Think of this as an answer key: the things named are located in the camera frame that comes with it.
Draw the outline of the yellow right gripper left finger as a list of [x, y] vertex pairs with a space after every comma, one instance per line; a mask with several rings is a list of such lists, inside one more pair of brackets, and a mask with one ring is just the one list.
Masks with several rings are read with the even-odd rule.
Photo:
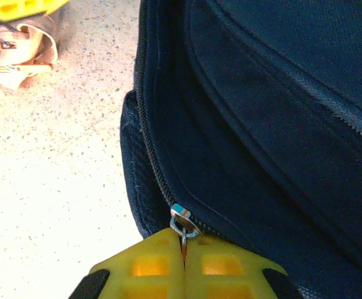
[[178, 234], [161, 230], [94, 265], [70, 298], [184, 298]]

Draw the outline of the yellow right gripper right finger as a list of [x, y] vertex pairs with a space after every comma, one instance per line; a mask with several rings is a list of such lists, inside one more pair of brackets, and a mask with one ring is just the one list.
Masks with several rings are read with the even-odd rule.
[[215, 237], [187, 243], [186, 298], [302, 298], [279, 264]]

